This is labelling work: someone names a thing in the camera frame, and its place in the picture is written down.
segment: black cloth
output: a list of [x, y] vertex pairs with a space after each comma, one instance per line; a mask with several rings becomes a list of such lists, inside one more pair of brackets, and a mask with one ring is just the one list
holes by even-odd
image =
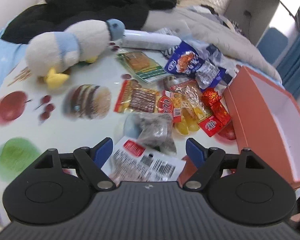
[[46, 0], [18, 15], [6, 28], [2, 39], [27, 44], [44, 32], [64, 31], [83, 20], [114, 18], [126, 29], [140, 30], [150, 9], [171, 9], [177, 0]]

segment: stuffed duck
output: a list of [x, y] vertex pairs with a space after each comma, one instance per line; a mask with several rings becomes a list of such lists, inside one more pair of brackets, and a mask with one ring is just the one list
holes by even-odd
[[32, 74], [43, 77], [49, 89], [60, 87], [68, 78], [65, 70], [79, 61], [93, 63], [109, 41], [123, 36], [125, 26], [116, 19], [105, 22], [86, 20], [64, 32], [35, 36], [26, 49], [25, 59]]

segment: orange box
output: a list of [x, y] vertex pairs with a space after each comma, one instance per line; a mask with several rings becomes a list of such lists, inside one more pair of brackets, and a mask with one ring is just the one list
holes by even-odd
[[294, 189], [300, 187], [300, 108], [293, 96], [247, 67], [223, 96], [238, 148], [251, 148]]

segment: blue bed sheet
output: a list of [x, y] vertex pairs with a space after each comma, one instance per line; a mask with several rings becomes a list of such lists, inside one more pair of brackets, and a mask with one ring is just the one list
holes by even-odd
[[[6, 28], [0, 30], [0, 37]], [[14, 44], [0, 39], [0, 86], [4, 78], [24, 57], [27, 44]]]

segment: metal screw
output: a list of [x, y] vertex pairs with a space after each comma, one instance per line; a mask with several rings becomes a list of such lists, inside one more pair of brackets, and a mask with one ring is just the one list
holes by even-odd
[[186, 183], [186, 187], [189, 189], [198, 189], [201, 186], [202, 186], [201, 183], [195, 180], [191, 180]]
[[110, 188], [112, 188], [113, 184], [109, 180], [103, 180], [103, 181], [100, 181], [97, 184], [97, 186], [98, 186], [98, 188], [101, 188], [101, 189], [110, 189]]

